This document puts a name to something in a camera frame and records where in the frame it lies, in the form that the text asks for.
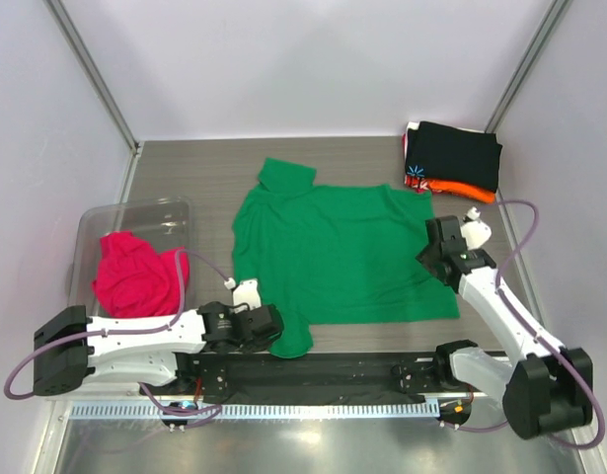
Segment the stack of folded clothes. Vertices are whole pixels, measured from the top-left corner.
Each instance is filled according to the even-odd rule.
[[[409,188],[495,201],[502,149],[495,133],[412,121],[402,143]]]

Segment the green shirt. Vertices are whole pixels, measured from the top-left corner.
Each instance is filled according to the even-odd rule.
[[[267,158],[233,223],[237,281],[257,278],[263,303],[283,317],[272,354],[307,353],[310,324],[459,317],[454,292],[416,260],[430,193],[314,186],[315,175]]]

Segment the orange folded cloth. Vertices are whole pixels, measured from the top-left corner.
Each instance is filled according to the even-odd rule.
[[[476,186],[458,183],[456,181],[434,180],[431,178],[415,178],[406,176],[404,184],[409,188],[422,191],[432,191],[433,193],[449,193],[452,195],[463,196],[491,204],[496,200],[496,194]]]

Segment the shirt sleeve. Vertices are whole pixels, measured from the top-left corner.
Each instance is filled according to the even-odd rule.
[[[266,158],[259,180],[262,186],[272,193],[294,194],[312,188],[315,177],[314,168]]]

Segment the black folded shirt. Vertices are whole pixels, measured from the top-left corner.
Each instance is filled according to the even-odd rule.
[[[422,121],[408,131],[407,174],[416,170],[426,178],[456,181],[493,193],[498,189],[502,145],[495,133],[461,130]]]

